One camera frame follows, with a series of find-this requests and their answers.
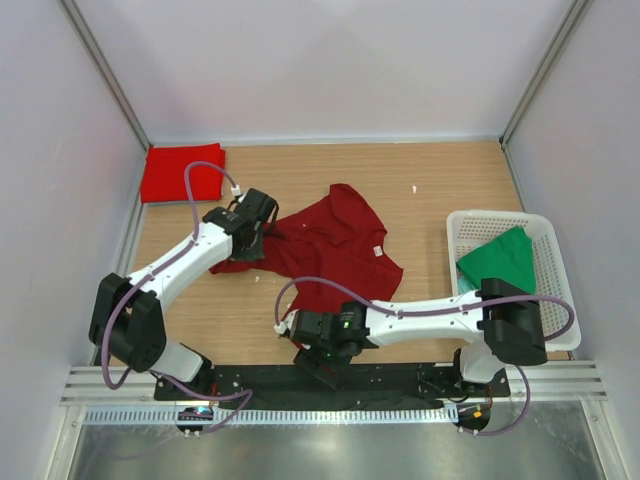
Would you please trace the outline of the dark red t shirt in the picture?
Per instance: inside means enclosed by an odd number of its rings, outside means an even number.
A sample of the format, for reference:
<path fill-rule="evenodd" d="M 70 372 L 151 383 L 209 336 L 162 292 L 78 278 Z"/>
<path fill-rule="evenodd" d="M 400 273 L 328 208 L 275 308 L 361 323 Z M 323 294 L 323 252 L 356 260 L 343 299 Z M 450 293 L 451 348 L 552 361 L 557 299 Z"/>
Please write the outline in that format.
<path fill-rule="evenodd" d="M 285 278 L 319 277 L 367 300 L 389 301 L 403 269 L 384 253 L 387 230 L 353 187 L 332 184 L 329 193 L 305 209 L 276 221 L 263 240 L 264 257 L 227 260 L 210 269 L 231 274 L 257 269 Z"/>

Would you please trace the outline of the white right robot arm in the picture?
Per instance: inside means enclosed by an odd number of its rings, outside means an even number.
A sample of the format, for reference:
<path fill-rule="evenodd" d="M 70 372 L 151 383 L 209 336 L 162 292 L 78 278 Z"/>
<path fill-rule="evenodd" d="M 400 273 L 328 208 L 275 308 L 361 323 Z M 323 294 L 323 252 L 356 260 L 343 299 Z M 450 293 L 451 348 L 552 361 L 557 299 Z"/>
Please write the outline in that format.
<path fill-rule="evenodd" d="M 443 299 L 356 299 L 337 313 L 294 310 L 274 329 L 300 346 L 296 363 L 330 387 L 363 351 L 427 338 L 464 341 L 454 357 L 459 382 L 487 384 L 506 365 L 538 366 L 548 359 L 538 301 L 497 278 Z"/>

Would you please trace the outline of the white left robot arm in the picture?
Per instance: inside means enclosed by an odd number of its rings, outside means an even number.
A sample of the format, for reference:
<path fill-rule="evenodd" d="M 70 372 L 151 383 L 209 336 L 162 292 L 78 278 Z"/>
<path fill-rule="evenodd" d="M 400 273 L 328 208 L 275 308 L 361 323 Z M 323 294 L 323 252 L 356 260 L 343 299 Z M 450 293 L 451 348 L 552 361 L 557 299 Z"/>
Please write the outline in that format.
<path fill-rule="evenodd" d="M 126 277 L 111 273 L 98 287 L 88 337 L 100 348 L 101 365 L 111 357 L 137 373 L 154 372 L 195 383 L 210 367 L 194 350 L 168 339 L 164 313 L 211 267 L 264 257 L 262 244 L 275 226 L 279 205 L 251 188 L 227 207 L 197 219 L 194 232 L 159 259 Z"/>

